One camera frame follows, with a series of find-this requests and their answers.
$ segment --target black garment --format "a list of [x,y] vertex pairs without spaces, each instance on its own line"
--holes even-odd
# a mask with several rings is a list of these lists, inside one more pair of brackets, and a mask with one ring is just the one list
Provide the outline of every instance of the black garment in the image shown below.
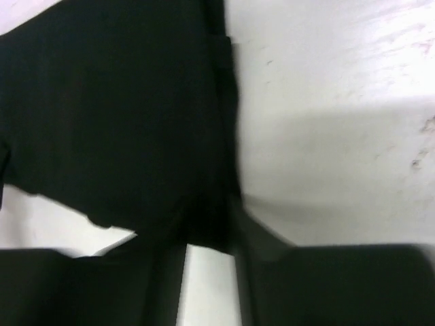
[[66,0],[0,37],[4,183],[228,250],[237,87],[222,0]]

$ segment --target stain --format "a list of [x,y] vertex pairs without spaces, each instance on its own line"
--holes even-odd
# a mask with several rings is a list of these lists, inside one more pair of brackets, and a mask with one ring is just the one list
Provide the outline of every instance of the stain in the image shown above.
[[421,149],[420,151],[419,151],[419,156],[421,157],[421,158],[424,158],[426,155],[428,155],[429,154],[429,149],[426,149],[426,148],[423,148],[423,149]]
[[424,42],[414,43],[413,47],[421,49],[421,53],[427,56],[434,45],[435,39],[429,39]]
[[411,168],[413,170],[420,170],[421,169],[421,160],[413,160],[411,162]]
[[435,116],[426,120],[423,127],[420,129],[420,132],[423,134],[435,132]]

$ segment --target black object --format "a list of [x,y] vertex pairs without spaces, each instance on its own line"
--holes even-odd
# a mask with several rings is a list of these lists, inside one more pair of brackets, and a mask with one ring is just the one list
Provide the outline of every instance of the black object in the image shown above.
[[188,218],[228,251],[232,63],[222,0],[61,1],[0,36],[4,183],[149,247]]
[[435,325],[429,246],[295,247],[232,212],[243,326]]
[[138,237],[0,251],[2,326],[172,326],[186,245],[232,253],[243,326],[435,325],[413,245],[297,248],[243,209],[223,0],[66,0],[0,37],[0,172]]
[[174,326],[186,245],[133,257],[71,259],[0,251],[2,326]]

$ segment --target white floor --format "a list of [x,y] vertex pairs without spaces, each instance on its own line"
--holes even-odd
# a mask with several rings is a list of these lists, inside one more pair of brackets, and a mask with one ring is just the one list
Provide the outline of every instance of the white floor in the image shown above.
[[[53,2],[0,1],[0,34]],[[435,1],[227,4],[252,214],[299,245],[435,243]],[[128,234],[12,189],[5,205],[4,247],[94,253]],[[191,253],[180,325],[238,325],[231,258]]]

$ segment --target dark spot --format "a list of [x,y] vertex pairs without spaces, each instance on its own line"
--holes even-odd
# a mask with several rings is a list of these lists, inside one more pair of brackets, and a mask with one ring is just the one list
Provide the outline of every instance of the dark spot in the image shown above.
[[421,168],[420,163],[421,163],[421,160],[413,160],[411,162],[411,168],[413,168],[414,170],[419,170]]
[[432,119],[426,120],[420,132],[435,132],[435,116]]

